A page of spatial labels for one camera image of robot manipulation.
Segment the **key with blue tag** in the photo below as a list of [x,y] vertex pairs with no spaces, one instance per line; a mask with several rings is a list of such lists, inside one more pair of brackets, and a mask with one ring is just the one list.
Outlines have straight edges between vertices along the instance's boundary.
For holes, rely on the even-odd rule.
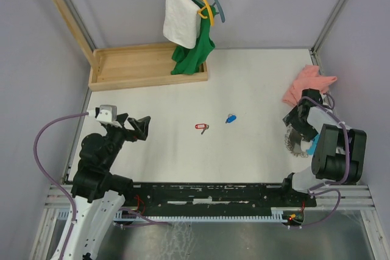
[[225,120],[225,123],[226,123],[226,124],[229,124],[229,123],[232,123],[232,122],[235,121],[235,120],[236,120],[236,115],[234,115],[234,114],[229,114],[228,117],[227,117],[227,119]]

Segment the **key with red tag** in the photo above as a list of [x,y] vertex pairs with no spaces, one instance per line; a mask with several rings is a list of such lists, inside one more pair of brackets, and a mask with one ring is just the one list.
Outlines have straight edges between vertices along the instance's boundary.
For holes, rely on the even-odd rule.
[[196,125],[195,125],[195,129],[197,129],[197,130],[202,130],[202,131],[201,131],[201,134],[202,134],[202,135],[205,133],[206,130],[209,129],[209,127],[210,127],[210,126],[209,126],[208,124],[196,124]]

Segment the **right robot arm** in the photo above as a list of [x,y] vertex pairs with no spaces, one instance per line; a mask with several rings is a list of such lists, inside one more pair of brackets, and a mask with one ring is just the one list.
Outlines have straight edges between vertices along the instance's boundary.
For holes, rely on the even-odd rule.
[[357,183],[363,174],[367,134],[348,126],[327,105],[319,90],[302,91],[298,103],[283,118],[286,148],[294,156],[309,158],[310,165],[288,176],[280,200],[293,206],[302,192],[318,193],[324,186]]

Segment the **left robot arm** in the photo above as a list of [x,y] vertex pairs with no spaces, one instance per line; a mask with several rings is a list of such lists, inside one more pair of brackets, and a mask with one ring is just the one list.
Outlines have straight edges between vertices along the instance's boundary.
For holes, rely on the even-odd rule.
[[135,198],[133,181],[113,175],[110,168],[126,141],[147,139],[151,118],[136,120],[106,105],[88,111],[88,115],[106,134],[92,133],[82,140],[70,192],[71,209],[53,259],[96,259],[115,214]]

